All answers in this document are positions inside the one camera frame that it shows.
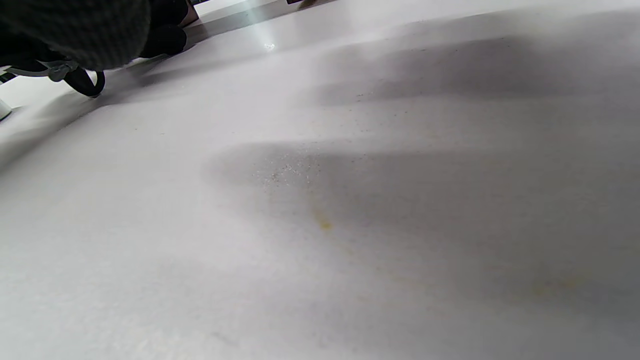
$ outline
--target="white floor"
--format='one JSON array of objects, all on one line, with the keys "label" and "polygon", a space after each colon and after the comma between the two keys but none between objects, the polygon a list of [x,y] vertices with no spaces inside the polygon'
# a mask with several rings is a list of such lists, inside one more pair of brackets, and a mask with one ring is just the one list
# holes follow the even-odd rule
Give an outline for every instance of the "white floor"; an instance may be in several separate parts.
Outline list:
[{"label": "white floor", "polygon": [[640,357],[633,1],[216,1],[0,86],[0,359]]}]

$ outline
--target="dark clothing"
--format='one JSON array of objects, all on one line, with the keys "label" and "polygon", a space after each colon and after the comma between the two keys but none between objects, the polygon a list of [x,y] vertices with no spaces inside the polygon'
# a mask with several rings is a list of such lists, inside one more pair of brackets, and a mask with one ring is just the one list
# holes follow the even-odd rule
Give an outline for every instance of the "dark clothing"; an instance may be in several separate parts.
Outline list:
[{"label": "dark clothing", "polygon": [[112,69],[142,51],[150,8],[149,0],[0,0],[0,40],[26,35],[85,69]]},{"label": "dark clothing", "polygon": [[147,43],[140,53],[143,58],[161,54],[175,55],[187,44],[187,34],[179,24],[187,16],[186,0],[150,0],[151,26]]}]

